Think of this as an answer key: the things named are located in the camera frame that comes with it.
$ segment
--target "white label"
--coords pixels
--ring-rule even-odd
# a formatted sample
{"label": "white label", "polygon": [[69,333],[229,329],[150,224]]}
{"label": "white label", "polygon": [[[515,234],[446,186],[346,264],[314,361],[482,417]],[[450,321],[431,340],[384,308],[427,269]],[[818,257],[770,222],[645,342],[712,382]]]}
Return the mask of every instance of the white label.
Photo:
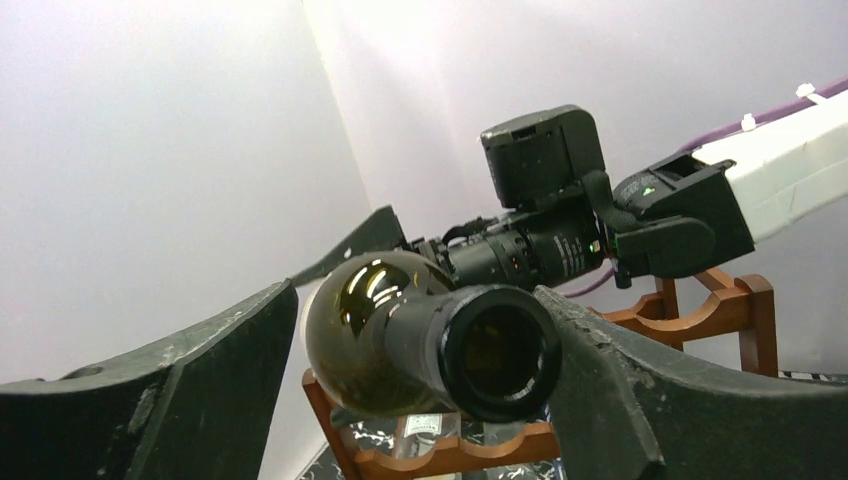
{"label": "white label", "polygon": [[406,425],[403,427],[403,436],[416,435],[418,433],[431,433],[439,435],[442,433],[442,415],[410,415],[406,417]]}

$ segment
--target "black marble surface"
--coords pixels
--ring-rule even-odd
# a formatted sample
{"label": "black marble surface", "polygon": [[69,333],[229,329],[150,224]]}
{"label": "black marble surface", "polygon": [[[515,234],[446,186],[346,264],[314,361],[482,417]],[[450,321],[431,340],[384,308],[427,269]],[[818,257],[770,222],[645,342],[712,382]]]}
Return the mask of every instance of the black marble surface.
{"label": "black marble surface", "polygon": [[[781,378],[791,378],[802,381],[838,382],[848,384],[848,375],[780,372]],[[397,427],[396,419],[383,419],[371,422],[360,422],[353,427],[353,434],[363,449],[377,449],[390,455],[394,448],[394,432]],[[466,440],[483,444],[483,427],[479,423],[463,422],[461,433]],[[530,465],[514,465],[501,467],[494,475],[486,472],[466,472],[462,480],[557,480],[551,462],[540,462]],[[328,447],[318,456],[299,480],[344,480],[341,469],[336,463],[336,457]]]}

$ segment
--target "bottle opening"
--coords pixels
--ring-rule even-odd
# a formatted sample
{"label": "bottle opening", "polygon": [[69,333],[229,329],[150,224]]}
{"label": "bottle opening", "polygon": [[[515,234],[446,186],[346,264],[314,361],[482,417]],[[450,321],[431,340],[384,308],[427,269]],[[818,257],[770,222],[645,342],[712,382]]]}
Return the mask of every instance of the bottle opening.
{"label": "bottle opening", "polygon": [[512,305],[480,312],[469,325],[463,369],[472,390],[518,400],[533,388],[542,364],[542,333],[532,315]]}

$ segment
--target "wooden rack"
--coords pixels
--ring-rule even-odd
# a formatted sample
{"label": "wooden rack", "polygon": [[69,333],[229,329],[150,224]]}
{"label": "wooden rack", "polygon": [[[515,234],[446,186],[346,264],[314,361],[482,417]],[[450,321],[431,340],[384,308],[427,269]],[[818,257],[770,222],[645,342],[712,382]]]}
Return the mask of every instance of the wooden rack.
{"label": "wooden rack", "polygon": [[[728,333],[739,334],[743,371],[777,376],[777,338],[774,290],[759,275],[732,278],[711,269],[696,275],[710,291],[697,310],[680,317],[674,280],[657,279],[657,292],[642,296],[631,308],[600,313],[622,327],[674,348],[688,341]],[[486,468],[552,460],[559,447],[549,423],[524,426],[510,441],[481,446],[459,437],[439,439],[426,455],[392,458],[376,450],[360,449],[349,427],[334,429],[330,412],[335,405],[315,380],[312,370],[303,374],[303,390],[347,480],[400,480],[477,471]]]}

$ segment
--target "black camera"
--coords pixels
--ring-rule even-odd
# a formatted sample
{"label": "black camera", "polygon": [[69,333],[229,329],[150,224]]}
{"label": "black camera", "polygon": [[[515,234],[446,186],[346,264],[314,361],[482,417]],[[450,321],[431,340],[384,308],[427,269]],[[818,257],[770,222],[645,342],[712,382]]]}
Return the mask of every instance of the black camera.
{"label": "black camera", "polygon": [[604,170],[595,121],[564,106],[515,118],[480,135],[495,191],[510,210],[423,238],[408,249],[427,257],[459,287],[556,286],[600,267],[605,253],[584,187]]}

